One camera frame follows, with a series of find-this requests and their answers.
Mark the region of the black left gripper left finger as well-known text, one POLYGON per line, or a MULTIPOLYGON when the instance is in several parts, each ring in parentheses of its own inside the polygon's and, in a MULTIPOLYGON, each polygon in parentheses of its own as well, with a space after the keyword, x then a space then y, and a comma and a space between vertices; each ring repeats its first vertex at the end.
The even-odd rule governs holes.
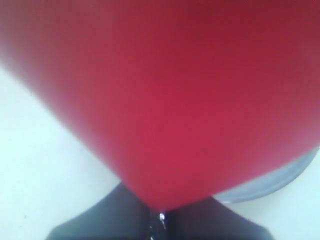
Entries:
POLYGON ((150 209, 122 183, 75 218, 58 225, 48 240, 149 240, 150 209))

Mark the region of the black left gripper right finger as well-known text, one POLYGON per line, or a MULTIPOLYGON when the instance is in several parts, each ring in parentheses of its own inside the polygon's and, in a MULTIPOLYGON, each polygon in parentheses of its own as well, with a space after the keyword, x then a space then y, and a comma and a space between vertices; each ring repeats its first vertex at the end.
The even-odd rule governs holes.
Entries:
POLYGON ((168 240, 273 240, 266 228, 212 197, 166 213, 168 240))

